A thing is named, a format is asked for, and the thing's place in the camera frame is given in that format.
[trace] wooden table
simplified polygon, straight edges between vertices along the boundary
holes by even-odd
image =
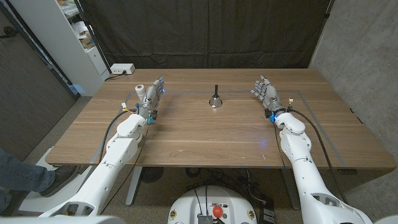
[[[166,92],[158,119],[149,128],[137,166],[290,167],[284,155],[283,161],[280,158],[274,126],[265,118],[262,103],[250,93],[260,74],[276,87],[284,106],[289,97],[294,98],[294,109],[316,124],[335,169],[390,170],[396,166],[327,81],[309,69],[136,70],[133,75],[106,82],[98,90],[46,161],[56,165],[97,163],[104,133],[121,103],[134,108],[139,101],[134,87],[148,87],[164,75]],[[223,100],[218,109],[209,106],[215,84]],[[315,163],[327,168],[314,130],[295,116],[306,124]],[[126,117],[123,115],[116,124]]]

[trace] blue light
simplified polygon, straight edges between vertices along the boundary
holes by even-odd
[[[265,148],[267,146],[267,141],[265,139],[260,141],[261,147]]]

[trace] gray wall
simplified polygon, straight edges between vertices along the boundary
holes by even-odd
[[[337,0],[309,67],[322,73],[398,162],[398,1]],[[398,214],[398,169],[346,196],[372,220]]]

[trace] power strip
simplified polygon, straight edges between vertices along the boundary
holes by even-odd
[[[126,74],[132,74],[135,69],[136,68],[133,63],[114,63],[111,66],[111,71],[113,75],[122,74],[123,71],[126,71]]]

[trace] red button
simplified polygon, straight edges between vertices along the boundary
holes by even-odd
[[[221,218],[223,216],[223,209],[220,206],[214,206],[213,215],[216,218]]]

